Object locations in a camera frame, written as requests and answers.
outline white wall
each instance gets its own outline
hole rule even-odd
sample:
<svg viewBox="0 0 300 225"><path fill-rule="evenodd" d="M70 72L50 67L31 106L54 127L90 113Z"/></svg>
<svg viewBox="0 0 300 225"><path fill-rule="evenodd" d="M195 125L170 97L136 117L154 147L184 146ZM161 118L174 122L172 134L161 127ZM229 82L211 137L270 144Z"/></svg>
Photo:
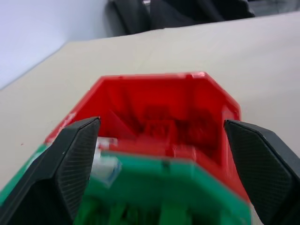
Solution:
<svg viewBox="0 0 300 225"><path fill-rule="evenodd" d="M68 41L124 34L107 0L2 0L0 90Z"/></svg>

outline red plastic part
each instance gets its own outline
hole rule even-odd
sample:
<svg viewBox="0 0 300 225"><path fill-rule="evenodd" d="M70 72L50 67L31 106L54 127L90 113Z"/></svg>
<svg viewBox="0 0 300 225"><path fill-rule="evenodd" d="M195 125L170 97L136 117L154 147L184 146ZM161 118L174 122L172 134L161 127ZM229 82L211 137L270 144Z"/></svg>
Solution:
<svg viewBox="0 0 300 225"><path fill-rule="evenodd" d="M99 136L118 138L111 150L192 160L249 201L223 129L240 107L206 73L101 77L45 142L92 116Z"/></svg>

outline textured black pad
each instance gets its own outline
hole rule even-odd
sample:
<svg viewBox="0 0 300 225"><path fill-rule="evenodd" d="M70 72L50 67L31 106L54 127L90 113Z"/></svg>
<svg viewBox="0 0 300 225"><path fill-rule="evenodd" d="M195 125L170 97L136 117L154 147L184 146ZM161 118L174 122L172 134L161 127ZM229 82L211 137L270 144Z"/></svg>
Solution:
<svg viewBox="0 0 300 225"><path fill-rule="evenodd" d="M65 127L7 196L0 224L72 224L89 181L99 126L95 117Z"/></svg>
<svg viewBox="0 0 300 225"><path fill-rule="evenodd" d="M98 131L99 122L96 120L78 131L55 175L62 202L72 220L77 215L90 178Z"/></svg>
<svg viewBox="0 0 300 225"><path fill-rule="evenodd" d="M265 225L286 223L299 197L299 158L272 131L228 120L225 130L240 180Z"/></svg>

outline green plastic part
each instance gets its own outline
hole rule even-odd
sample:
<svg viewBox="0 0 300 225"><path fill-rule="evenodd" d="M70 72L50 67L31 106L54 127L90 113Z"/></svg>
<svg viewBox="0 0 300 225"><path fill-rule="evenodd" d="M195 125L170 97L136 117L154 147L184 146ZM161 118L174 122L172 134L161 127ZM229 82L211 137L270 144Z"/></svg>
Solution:
<svg viewBox="0 0 300 225"><path fill-rule="evenodd" d="M137 218L139 224L157 225L164 203L184 207L195 224L227 225L228 221L233 225L251 224L247 202L193 163L170 160L166 169L162 159L109 151L101 154L102 157L117 157L122 164L121 172L110 187L91 176L85 195L99 199L102 207L108 210L118 203L125 203L128 206L124 216L127 224L132 225L129 221L134 223ZM138 213L130 211L128 214L132 206ZM172 210L177 211L176 216L181 214L182 220L189 218L178 208ZM155 219L148 220L150 212ZM191 219L185 220L187 224L191 223Z"/></svg>
<svg viewBox="0 0 300 225"><path fill-rule="evenodd" d="M74 225L104 225L108 224L108 211L102 207L101 202L85 196L80 205Z"/></svg>
<svg viewBox="0 0 300 225"><path fill-rule="evenodd" d="M125 213L126 205L125 204L116 204L111 209L111 213L109 216L109 224L110 225L120 225L122 217Z"/></svg>
<svg viewBox="0 0 300 225"><path fill-rule="evenodd" d="M187 206L174 203L162 205L159 225L192 225L192 217Z"/></svg>

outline table surface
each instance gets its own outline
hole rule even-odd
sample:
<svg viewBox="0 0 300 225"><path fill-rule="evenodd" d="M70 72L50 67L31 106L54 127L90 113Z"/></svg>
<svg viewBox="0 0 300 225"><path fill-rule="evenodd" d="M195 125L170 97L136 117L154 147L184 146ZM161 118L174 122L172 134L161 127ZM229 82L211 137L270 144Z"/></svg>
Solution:
<svg viewBox="0 0 300 225"><path fill-rule="evenodd" d="M300 13L72 42L0 92L0 188L102 75L208 72L300 156Z"/></svg>

